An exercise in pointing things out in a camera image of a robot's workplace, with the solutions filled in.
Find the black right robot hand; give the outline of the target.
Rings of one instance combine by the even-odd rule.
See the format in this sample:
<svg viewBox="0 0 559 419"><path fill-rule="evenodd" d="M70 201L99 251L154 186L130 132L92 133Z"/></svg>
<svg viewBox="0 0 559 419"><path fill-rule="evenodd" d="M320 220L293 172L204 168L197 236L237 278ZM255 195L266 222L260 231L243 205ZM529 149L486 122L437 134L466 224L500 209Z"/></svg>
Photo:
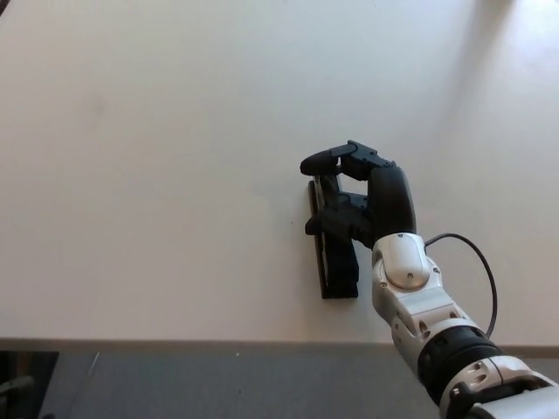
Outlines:
<svg viewBox="0 0 559 419"><path fill-rule="evenodd" d="M308 235L355 240L371 249L383 237L417 232L407 177L394 161L361 143L308 156L300 172L319 183L319 208L305 225Z"/></svg>

